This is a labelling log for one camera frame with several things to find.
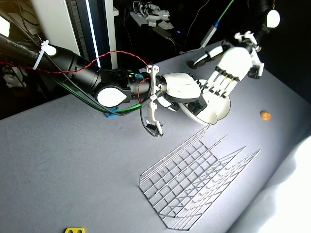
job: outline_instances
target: small orange ball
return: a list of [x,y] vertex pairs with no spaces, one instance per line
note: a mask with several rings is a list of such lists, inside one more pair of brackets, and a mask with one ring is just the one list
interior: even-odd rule
[[271,120],[271,114],[267,111],[261,111],[260,116],[263,120]]

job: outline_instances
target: table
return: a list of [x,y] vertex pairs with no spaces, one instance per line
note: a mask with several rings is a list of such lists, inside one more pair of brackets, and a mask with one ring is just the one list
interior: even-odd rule
[[[210,45],[208,50],[219,45]],[[160,62],[160,73],[208,77],[216,61],[187,67],[203,50]],[[215,201],[191,233],[225,232],[260,191],[310,126],[311,106],[267,70],[231,93],[228,116],[211,126],[215,154],[244,145],[261,153]],[[263,121],[260,111],[272,114]],[[139,112],[107,119],[72,95],[0,121],[0,232],[175,233],[138,188],[139,175],[203,126],[160,108],[164,136],[152,138]]]

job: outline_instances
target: metal grid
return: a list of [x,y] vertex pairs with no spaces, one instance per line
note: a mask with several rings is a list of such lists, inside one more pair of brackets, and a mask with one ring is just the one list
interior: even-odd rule
[[139,187],[169,229],[188,231],[260,152],[232,165],[245,147],[218,159],[201,141],[209,125],[141,174]]

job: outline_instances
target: zip tie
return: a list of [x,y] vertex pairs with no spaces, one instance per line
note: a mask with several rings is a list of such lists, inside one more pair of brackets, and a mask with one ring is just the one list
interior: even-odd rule
[[38,67],[38,65],[39,65],[39,63],[40,63],[40,61],[42,59],[42,56],[43,56],[44,52],[46,51],[46,48],[49,46],[48,45],[49,42],[50,42],[49,40],[45,40],[45,41],[43,41],[43,43],[41,43],[41,50],[39,52],[39,56],[38,56],[38,58],[37,58],[37,60],[35,62],[35,65],[33,67],[33,70],[37,69],[37,67]]

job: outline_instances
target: green cable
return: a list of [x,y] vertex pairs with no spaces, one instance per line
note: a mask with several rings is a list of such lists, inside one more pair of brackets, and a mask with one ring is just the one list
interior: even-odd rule
[[222,13],[222,15],[219,17],[218,21],[220,21],[222,19],[222,17],[224,16],[224,14],[226,13],[226,11],[229,9],[229,7],[231,6],[231,4],[234,2],[234,0],[231,0],[231,2],[229,3],[229,5],[225,8],[224,12]]
[[[81,97],[81,98],[83,98],[85,101],[87,101],[88,103],[90,103],[95,109],[97,109],[97,110],[99,110],[99,111],[101,111],[101,112],[105,112],[106,113],[106,111],[105,111],[105,109],[104,108],[102,108],[102,107],[100,107],[100,106],[97,106],[97,105],[95,105],[95,104],[93,104],[92,102],[89,102],[84,96],[82,96],[82,95],[80,95],[78,92],[76,92],[75,90],[73,90],[70,86],[68,86],[68,85],[66,85],[66,84],[64,84],[64,83],[59,83],[62,87],[64,87],[66,90],[68,90],[69,92],[73,92],[73,93],[75,93],[76,95],[78,95],[79,97]],[[131,107],[128,107],[128,108],[123,108],[123,109],[119,109],[119,110],[114,110],[114,112],[117,112],[117,113],[123,113],[123,112],[128,112],[128,111],[130,111],[130,110],[137,110],[137,109],[139,109],[141,107],[141,104],[140,103],[138,103],[138,104],[136,104],[136,105],[133,105],[133,106],[131,106]]]

